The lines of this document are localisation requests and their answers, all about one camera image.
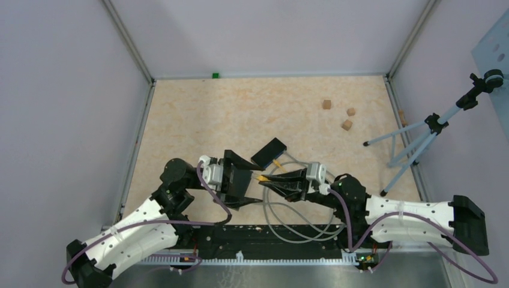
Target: tripod leg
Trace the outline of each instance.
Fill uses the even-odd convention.
[[[425,123],[424,123],[424,121],[422,121],[422,122],[414,123],[414,124],[412,124],[412,125],[408,125],[407,127],[405,127],[405,128],[401,128],[401,129],[396,130],[396,131],[394,131],[394,132],[392,132],[392,133],[389,133],[389,134],[386,134],[386,135],[380,136],[380,137],[375,138],[375,139],[373,139],[373,140],[366,141],[366,142],[364,142],[364,143],[363,143],[363,145],[364,145],[364,146],[369,146],[369,145],[374,144],[374,143],[376,143],[376,142],[378,142],[378,141],[381,141],[381,140],[387,139],[387,138],[389,138],[389,137],[392,137],[392,136],[395,136],[395,135],[401,134],[401,133],[403,133],[403,132],[405,132],[405,131],[408,131],[408,130],[413,129],[413,128],[415,128],[415,127],[419,127],[419,126],[424,125],[424,124],[425,124]]]
[[[423,152],[422,152],[419,156],[417,156],[417,158],[414,160],[414,162],[412,162],[412,165],[414,165],[414,166],[415,166],[415,165],[419,164],[419,162],[421,161],[421,156],[422,156],[424,153],[426,153],[426,151],[428,151],[428,150],[429,150],[429,148],[430,148],[431,144],[435,141],[435,139],[436,139],[436,137],[435,137],[435,138],[431,141],[431,143],[429,143],[429,144],[428,144],[428,146],[426,147],[426,149],[425,149],[425,150],[424,150],[424,151],[423,151]]]
[[[389,163],[387,163],[387,166],[394,167],[398,164],[399,160],[401,160],[404,156],[412,152],[412,150],[415,149],[419,144],[421,144],[428,136],[429,132],[421,134],[419,138],[415,139],[410,143],[403,151],[401,151],[397,156],[393,157]]]
[[[380,192],[380,196],[382,197],[385,197],[388,193],[388,191],[394,186],[394,184],[399,180],[399,178],[403,175],[403,173],[406,171],[406,169],[408,169],[408,167],[410,167],[410,165],[415,161],[415,159],[417,159],[417,157],[419,157],[419,155],[426,149],[426,147],[428,147],[431,142],[433,142],[433,140],[435,139],[436,137],[436,133],[433,133],[433,134],[430,134],[426,137],[426,139],[424,140],[424,142],[421,144],[421,146],[419,146],[419,148],[417,148],[417,151],[415,151],[414,154],[412,154],[412,156],[410,157],[410,159],[406,162],[406,164],[399,170],[398,174],[396,174],[396,176],[391,180],[391,182],[389,183],[389,185],[387,185],[387,187],[385,187],[385,189],[383,189],[381,192]]]

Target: yellow object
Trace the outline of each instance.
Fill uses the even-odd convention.
[[[285,173],[286,173],[286,172],[288,172],[288,171],[286,171],[286,169],[285,169],[285,168],[283,168],[283,166],[281,165],[281,163],[279,163],[279,161],[277,161],[276,159],[272,160],[272,162],[273,162],[273,163],[274,163],[277,167],[279,167],[279,169],[281,169],[281,171],[283,171],[283,172],[285,172]]]
[[[260,175],[260,176],[256,177],[256,179],[257,179],[258,181],[269,181],[269,179],[267,179],[266,177],[263,177],[262,175]]]

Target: gray cable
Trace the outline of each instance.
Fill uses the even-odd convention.
[[[272,205],[280,205],[280,206],[284,206],[284,207],[287,207],[288,209],[292,210],[295,214],[297,214],[297,216],[301,217],[302,220],[304,220],[309,226],[311,226],[311,228],[315,229],[317,232],[323,232],[324,234],[326,235],[335,235],[337,232],[336,231],[332,231],[332,232],[329,232],[329,231],[325,231],[328,226],[326,226],[326,228],[324,228],[323,230],[316,227],[313,223],[311,223],[311,221],[309,221],[306,216],[304,216],[302,213],[300,213],[299,211],[297,211],[297,209],[291,207],[290,205],[288,204],[285,204],[285,203],[280,203],[280,202],[259,202],[259,203],[251,203],[251,205],[269,205],[269,206],[272,206]],[[330,220],[330,224],[332,224],[332,220],[334,219],[334,214],[331,215],[331,220]]]
[[[289,161],[289,162],[285,162],[285,163],[282,163],[281,166],[284,166],[284,165],[287,165],[287,164],[294,164],[294,163],[297,163],[297,164],[300,164],[300,165],[303,165],[305,166],[306,163],[305,162],[300,162],[300,161]],[[278,167],[274,168],[271,172],[270,172],[270,175],[272,175],[276,170],[278,169]],[[294,244],[302,244],[302,243],[308,243],[308,242],[311,242],[311,241],[327,241],[327,240],[330,240],[330,239],[333,239],[335,238],[339,233],[341,233],[341,231],[345,228],[345,225],[344,224],[341,224],[341,226],[339,227],[338,230],[334,231],[334,232],[327,232],[326,230],[330,227],[331,223],[332,223],[332,220],[334,219],[334,215],[331,215],[331,218],[329,220],[329,223],[327,224],[327,226],[325,227],[324,230],[321,230],[320,228],[316,227],[315,225],[312,225],[308,219],[306,219],[302,214],[298,213],[298,215],[304,219],[304,221],[306,221],[306,223],[308,223],[313,229],[315,229],[316,231],[320,232],[318,235],[316,235],[315,237],[309,237],[307,235],[303,235],[301,234],[300,232],[294,230],[293,228],[289,227],[288,225],[286,225],[276,214],[276,212],[273,210],[272,208],[272,203],[273,202],[270,202],[269,201],[269,189],[267,187],[264,187],[264,190],[263,190],[263,195],[264,195],[264,206],[263,206],[263,209],[264,209],[264,216],[265,216],[265,220],[267,221],[267,225],[269,226],[269,229],[273,232],[274,235],[276,235],[276,237],[278,237],[279,239],[281,239],[282,241],[285,241],[285,242],[288,242],[288,243],[294,243]],[[270,220],[268,218],[268,214],[267,214],[267,206],[269,206],[271,212],[273,213],[274,217],[279,221],[280,224],[282,224],[285,228],[287,228],[288,230],[294,232],[296,235],[300,236],[300,237],[303,237],[304,239],[306,240],[302,240],[302,241],[294,241],[294,240],[289,240],[289,239],[286,239],[282,236],[280,236],[275,230],[274,228],[272,227],[272,224],[270,223]],[[294,212],[297,212],[293,207],[289,206],[289,205],[285,205],[285,206],[288,206],[290,207]],[[320,236],[322,236],[323,234],[331,234],[331,236],[329,237],[326,237],[326,238],[319,238]]]

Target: cork floor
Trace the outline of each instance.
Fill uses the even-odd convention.
[[[322,109],[324,99],[332,101],[330,110]],[[356,114],[348,117],[346,110],[350,107]],[[347,119],[353,122],[349,131],[341,128]],[[159,80],[125,215],[157,189],[159,176],[170,159],[182,158],[196,165],[201,155],[220,158],[225,149],[231,149],[249,160],[274,137],[285,143],[298,160],[324,163],[335,175],[350,173],[368,193],[378,194],[399,170],[386,166],[391,141],[369,147],[362,144],[396,129],[382,76]],[[401,149],[403,143],[398,138],[396,151]],[[285,155],[280,157],[281,162],[288,160]],[[262,188],[253,179],[246,196],[261,199]],[[206,191],[189,192],[195,197],[184,211],[190,220],[215,222],[226,217]],[[387,197],[419,201],[410,170]],[[271,193],[271,200],[287,203],[276,193]],[[313,223],[327,223],[331,215],[328,208],[314,203],[290,205]],[[285,223],[304,224],[287,208],[274,209]],[[232,213],[230,224],[266,223],[261,205],[248,205]]]

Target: white wall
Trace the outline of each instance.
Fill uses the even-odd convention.
[[[395,79],[409,122],[444,113],[472,87],[469,74],[478,71],[471,50],[507,8],[507,0],[450,0],[438,5]],[[463,194],[485,211],[491,252],[485,259],[501,279],[499,286],[507,287],[509,143],[488,96],[478,100],[476,108],[449,121],[420,165],[432,200]],[[487,275],[474,260],[468,265]],[[482,285],[474,280],[474,287]]]
[[[386,73],[427,0],[114,0],[159,77]]]
[[[0,19],[0,286],[60,287],[65,246],[117,208],[148,84],[100,1]]]

